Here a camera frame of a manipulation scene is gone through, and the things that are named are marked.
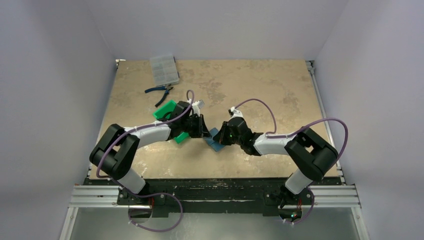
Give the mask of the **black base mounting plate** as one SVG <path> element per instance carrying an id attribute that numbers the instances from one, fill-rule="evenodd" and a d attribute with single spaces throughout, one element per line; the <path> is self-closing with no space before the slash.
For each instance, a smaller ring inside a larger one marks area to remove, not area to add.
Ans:
<path id="1" fill-rule="evenodd" d="M 142 206 L 155 218 L 170 213 L 261 214 L 278 216 L 283 207 L 310 205 L 315 197 L 304 189 L 298 195 L 284 190 L 285 177 L 150 178 L 147 189 L 132 195 L 118 190 L 119 206 Z"/>

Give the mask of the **blue card holder wallet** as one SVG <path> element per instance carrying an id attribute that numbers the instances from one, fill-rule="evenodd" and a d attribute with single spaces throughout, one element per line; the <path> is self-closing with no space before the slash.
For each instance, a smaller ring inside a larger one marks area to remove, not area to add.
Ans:
<path id="1" fill-rule="evenodd" d="M 203 140 L 206 142 L 206 144 L 211 147 L 215 152 L 220 152 L 222 149 L 225 148 L 225 145 L 220 144 L 218 141 L 213 140 L 213 137 L 218 134 L 219 130 L 214 127 L 209 130 L 209 133 L 211 134 L 211 137 L 204 137 Z"/>

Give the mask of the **clear plastic organizer box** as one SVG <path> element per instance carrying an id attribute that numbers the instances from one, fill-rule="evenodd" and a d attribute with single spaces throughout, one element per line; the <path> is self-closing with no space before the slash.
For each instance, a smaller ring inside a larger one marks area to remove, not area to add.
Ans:
<path id="1" fill-rule="evenodd" d="M 155 86 L 161 87 L 179 83 L 180 74 L 173 54 L 151 57 L 149 62 Z"/>

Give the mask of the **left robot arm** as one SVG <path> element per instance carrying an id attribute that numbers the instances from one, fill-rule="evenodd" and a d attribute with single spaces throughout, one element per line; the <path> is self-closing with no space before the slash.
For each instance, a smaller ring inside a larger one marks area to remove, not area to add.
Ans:
<path id="1" fill-rule="evenodd" d="M 138 205 L 149 199 L 149 184 L 132 168 L 139 148 L 165 142 L 187 133 L 191 138 L 209 138 L 204 116 L 200 113 L 204 102 L 179 101 L 171 112 L 147 125 L 122 127 L 110 125 L 92 150 L 89 161 L 106 176 L 129 191 Z"/>

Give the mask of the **green plastic bin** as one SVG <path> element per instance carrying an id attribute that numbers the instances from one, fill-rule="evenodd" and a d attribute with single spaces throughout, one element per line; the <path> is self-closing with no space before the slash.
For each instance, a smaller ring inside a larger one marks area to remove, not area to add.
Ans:
<path id="1" fill-rule="evenodd" d="M 174 100 L 170 100 L 167 103 L 162 104 L 155 112 L 153 112 L 153 116 L 156 120 L 165 118 L 166 120 L 169 120 L 171 117 L 171 113 L 175 109 L 177 103 Z M 174 137 L 173 139 L 177 144 L 181 144 L 185 139 L 189 137 L 189 134 L 187 132 L 182 132 L 177 137 Z"/>

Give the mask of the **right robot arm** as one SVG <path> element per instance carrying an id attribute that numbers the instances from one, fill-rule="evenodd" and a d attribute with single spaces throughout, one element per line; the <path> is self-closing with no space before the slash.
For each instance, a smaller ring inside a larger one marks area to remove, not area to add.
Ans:
<path id="1" fill-rule="evenodd" d="M 300 198 L 312 182 L 322 180 L 335 165 L 339 152 L 310 127 L 291 136 L 253 132 L 242 117 L 223 122 L 213 140 L 224 146 L 238 145 L 250 156 L 287 155 L 297 170 L 288 177 L 280 196 L 288 204 Z"/>

